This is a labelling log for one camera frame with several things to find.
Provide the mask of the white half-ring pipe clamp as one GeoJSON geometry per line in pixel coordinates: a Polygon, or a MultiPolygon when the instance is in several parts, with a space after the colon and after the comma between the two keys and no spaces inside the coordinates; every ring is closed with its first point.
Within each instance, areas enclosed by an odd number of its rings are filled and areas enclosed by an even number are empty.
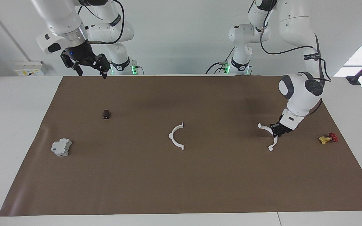
{"type": "Polygon", "coordinates": [[[175,134],[175,132],[176,132],[177,130],[179,130],[179,129],[183,128],[183,127],[184,127],[184,122],[181,122],[181,124],[175,126],[175,127],[172,129],[172,131],[169,133],[169,135],[168,135],[168,136],[169,136],[169,139],[172,141],[173,145],[176,146],[176,147],[178,147],[178,148],[180,148],[182,151],[184,151],[185,146],[184,146],[183,144],[181,144],[181,143],[178,143],[178,142],[175,140],[174,134],[175,134]]]}
{"type": "Polygon", "coordinates": [[[273,151],[273,147],[274,147],[274,146],[277,144],[277,142],[278,142],[278,136],[273,134],[273,130],[272,130],[270,127],[265,126],[265,125],[262,125],[261,123],[258,124],[258,128],[259,128],[260,130],[266,130],[266,131],[268,131],[268,132],[273,136],[273,144],[268,147],[269,151],[273,151]]]}

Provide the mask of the grey circuit breaker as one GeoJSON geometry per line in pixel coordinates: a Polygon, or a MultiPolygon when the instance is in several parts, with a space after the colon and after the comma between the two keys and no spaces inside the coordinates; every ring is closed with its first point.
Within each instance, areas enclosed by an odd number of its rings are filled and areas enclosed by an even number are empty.
{"type": "Polygon", "coordinates": [[[56,156],[68,156],[69,148],[72,145],[72,141],[67,138],[62,138],[59,141],[52,143],[51,151],[56,156]]]}

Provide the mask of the brown table mat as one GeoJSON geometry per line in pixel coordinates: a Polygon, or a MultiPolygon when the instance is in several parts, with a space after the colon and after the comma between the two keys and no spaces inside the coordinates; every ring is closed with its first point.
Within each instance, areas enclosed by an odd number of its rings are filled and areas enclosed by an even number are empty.
{"type": "Polygon", "coordinates": [[[0,216],[362,210],[362,169],[324,105],[268,150],[257,125],[285,108],[279,81],[63,77],[0,216]],[[181,122],[184,151],[168,136],[181,122]],[[62,138],[68,156],[51,151],[62,138]]]}

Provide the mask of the white wall socket box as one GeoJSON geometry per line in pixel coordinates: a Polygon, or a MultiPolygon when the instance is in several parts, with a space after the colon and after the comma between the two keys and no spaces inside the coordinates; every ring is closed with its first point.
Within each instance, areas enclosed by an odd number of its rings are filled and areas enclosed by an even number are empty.
{"type": "Polygon", "coordinates": [[[47,68],[43,61],[16,62],[16,76],[46,76],[47,68]]]}

